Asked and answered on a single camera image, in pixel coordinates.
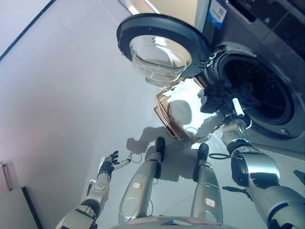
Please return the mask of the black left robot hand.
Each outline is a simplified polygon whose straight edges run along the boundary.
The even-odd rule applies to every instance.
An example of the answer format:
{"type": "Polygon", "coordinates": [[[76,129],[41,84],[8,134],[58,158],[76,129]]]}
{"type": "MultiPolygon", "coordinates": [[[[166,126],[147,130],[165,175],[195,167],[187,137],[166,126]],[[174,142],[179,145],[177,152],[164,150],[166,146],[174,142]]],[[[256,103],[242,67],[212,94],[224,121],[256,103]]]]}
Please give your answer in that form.
{"type": "Polygon", "coordinates": [[[100,161],[100,166],[98,169],[97,176],[101,174],[109,174],[111,176],[114,170],[123,168],[124,166],[130,164],[131,162],[129,158],[123,161],[118,161],[118,157],[119,157],[119,151],[114,151],[112,154],[103,157],[100,161]]]}

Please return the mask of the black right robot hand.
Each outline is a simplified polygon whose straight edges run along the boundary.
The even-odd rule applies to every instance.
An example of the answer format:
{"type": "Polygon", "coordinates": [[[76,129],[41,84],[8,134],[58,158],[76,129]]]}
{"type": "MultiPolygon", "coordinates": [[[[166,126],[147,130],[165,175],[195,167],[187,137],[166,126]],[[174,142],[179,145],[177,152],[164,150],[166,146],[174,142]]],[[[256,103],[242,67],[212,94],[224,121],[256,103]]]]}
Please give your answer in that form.
{"type": "Polygon", "coordinates": [[[222,108],[221,112],[224,115],[224,125],[228,125],[233,120],[240,119],[245,122],[246,129],[252,127],[250,115],[242,108],[236,97],[234,97],[226,107],[222,108]]]}

